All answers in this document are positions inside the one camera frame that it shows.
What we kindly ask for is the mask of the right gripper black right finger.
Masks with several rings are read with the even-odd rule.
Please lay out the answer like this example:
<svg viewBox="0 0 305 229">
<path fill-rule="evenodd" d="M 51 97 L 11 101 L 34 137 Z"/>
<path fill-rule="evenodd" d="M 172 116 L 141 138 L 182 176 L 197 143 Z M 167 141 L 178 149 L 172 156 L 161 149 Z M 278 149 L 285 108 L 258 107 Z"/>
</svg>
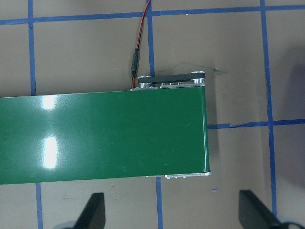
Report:
<svg viewBox="0 0 305 229">
<path fill-rule="evenodd" d="M 238 218 L 243 229 L 280 228 L 280 221 L 250 190 L 239 191 Z"/>
</svg>

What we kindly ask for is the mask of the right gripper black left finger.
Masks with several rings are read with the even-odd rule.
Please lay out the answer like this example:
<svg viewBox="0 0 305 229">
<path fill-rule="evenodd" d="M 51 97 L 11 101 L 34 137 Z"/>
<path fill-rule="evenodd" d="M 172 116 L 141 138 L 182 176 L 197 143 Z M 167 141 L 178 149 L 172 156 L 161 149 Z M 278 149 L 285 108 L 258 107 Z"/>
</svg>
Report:
<svg viewBox="0 0 305 229">
<path fill-rule="evenodd" d="M 75 223 L 76 229 L 103 229 L 105 202 L 103 193 L 93 193 Z"/>
</svg>

